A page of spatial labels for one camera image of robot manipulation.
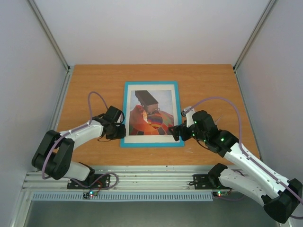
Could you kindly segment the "turquoise picture frame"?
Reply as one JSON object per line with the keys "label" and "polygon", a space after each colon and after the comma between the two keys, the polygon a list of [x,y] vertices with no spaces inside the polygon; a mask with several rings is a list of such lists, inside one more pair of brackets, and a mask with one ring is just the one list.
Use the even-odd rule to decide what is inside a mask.
{"label": "turquoise picture frame", "polygon": [[133,90],[170,90],[174,108],[174,121],[177,126],[181,124],[181,109],[179,100],[178,83],[176,81],[143,81],[126,82],[124,88],[123,112],[125,114],[126,136],[121,140],[123,148],[161,148],[182,147],[182,140],[175,141],[172,135],[168,136],[130,136],[129,135],[129,110],[130,95]]}

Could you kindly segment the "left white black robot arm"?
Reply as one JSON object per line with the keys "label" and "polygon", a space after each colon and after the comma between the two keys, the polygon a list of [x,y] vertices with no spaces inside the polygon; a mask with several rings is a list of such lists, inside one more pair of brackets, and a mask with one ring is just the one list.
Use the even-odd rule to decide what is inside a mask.
{"label": "left white black robot arm", "polygon": [[93,168],[73,162],[73,152],[93,139],[123,139],[126,136],[124,119],[123,111],[110,106],[104,114],[91,116],[86,123],[71,130],[49,130],[41,140],[31,164],[41,171],[43,179],[68,178],[82,188],[91,188],[102,176],[95,177]]}

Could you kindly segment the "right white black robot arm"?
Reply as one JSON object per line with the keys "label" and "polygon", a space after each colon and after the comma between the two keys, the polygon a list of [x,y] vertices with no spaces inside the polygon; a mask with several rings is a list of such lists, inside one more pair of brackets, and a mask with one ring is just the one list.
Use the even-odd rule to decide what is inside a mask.
{"label": "right white black robot arm", "polygon": [[303,184],[299,180],[288,179],[268,167],[236,136],[218,129],[206,111],[187,110],[185,122],[169,127],[169,131],[176,141],[194,139],[246,173],[243,176],[218,163],[208,173],[209,183],[216,188],[231,188],[253,199],[276,222],[286,223],[302,203]]}

